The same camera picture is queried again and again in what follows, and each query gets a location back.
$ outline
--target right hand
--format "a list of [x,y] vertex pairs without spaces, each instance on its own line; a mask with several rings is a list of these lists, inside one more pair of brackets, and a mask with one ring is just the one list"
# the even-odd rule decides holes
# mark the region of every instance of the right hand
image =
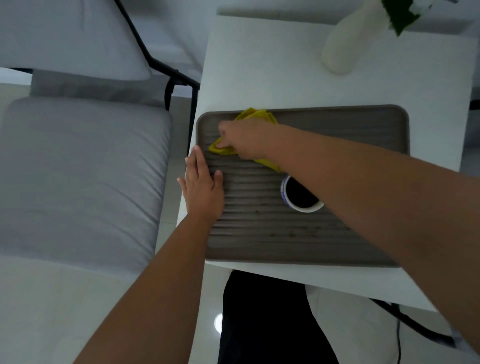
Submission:
[[222,136],[218,149],[231,146],[243,159],[265,158],[265,143],[276,125],[259,118],[221,121],[218,132]]

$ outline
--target cleaning rag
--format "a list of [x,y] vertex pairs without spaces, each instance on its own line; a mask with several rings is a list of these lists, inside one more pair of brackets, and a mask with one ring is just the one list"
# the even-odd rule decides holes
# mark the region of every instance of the cleaning rag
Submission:
[[[249,108],[242,112],[240,115],[238,115],[235,120],[243,120],[243,119],[248,119],[248,118],[259,118],[259,119],[264,119],[267,120],[268,122],[271,122],[272,124],[278,124],[278,121],[276,121],[275,117],[272,115],[271,112],[267,112],[266,110],[256,110],[254,108]],[[216,145],[220,143],[222,140],[222,137],[219,137],[216,142],[214,142],[208,150],[212,153],[219,154],[221,156],[231,156],[234,154],[238,154],[235,149],[232,147],[226,147],[223,149],[218,149]],[[260,164],[263,164],[264,166],[267,166],[268,168],[271,168],[273,170],[276,170],[277,172],[281,172],[281,169],[270,162],[267,159],[255,159],[255,162],[258,162]]]

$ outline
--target chair seat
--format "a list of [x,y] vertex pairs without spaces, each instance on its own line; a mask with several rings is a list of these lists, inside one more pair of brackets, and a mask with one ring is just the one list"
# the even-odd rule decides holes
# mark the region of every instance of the chair seat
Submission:
[[164,109],[27,97],[0,130],[0,254],[134,277],[155,253]]

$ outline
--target person's leg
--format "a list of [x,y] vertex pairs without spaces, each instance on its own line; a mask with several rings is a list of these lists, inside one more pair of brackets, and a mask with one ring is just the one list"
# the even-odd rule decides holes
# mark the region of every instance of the person's leg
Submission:
[[300,283],[233,271],[223,294],[218,364],[338,364]]

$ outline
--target floor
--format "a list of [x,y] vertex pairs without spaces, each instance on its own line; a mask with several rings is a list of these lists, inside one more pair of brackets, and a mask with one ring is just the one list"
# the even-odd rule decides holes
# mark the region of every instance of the floor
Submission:
[[[190,100],[174,97],[172,153],[157,248],[175,229],[180,203],[176,178],[184,174]],[[206,265],[190,364],[215,364],[220,334],[214,319],[222,311],[229,269]],[[130,282],[44,262],[0,257],[0,363],[71,363]],[[370,300],[307,287],[310,306],[341,364],[394,364],[396,321]],[[450,333],[433,312],[402,307],[432,330]],[[467,355],[442,347],[401,327],[402,363],[470,364]]]

